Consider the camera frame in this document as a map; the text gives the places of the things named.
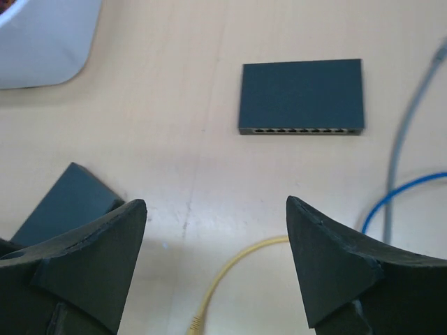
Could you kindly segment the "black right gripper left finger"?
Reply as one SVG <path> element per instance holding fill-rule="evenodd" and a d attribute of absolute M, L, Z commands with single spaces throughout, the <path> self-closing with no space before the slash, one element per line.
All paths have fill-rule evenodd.
<path fill-rule="evenodd" d="M 34 246 L 1 240 L 1 333 L 116 334 L 146 221 L 132 200 Z"/>

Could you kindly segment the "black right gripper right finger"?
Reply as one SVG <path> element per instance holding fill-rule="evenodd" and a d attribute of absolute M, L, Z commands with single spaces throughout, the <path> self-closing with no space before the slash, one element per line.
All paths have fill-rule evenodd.
<path fill-rule="evenodd" d="M 286 201 L 307 322 L 317 334 L 445 334 L 446 261 L 402 250 Z"/>

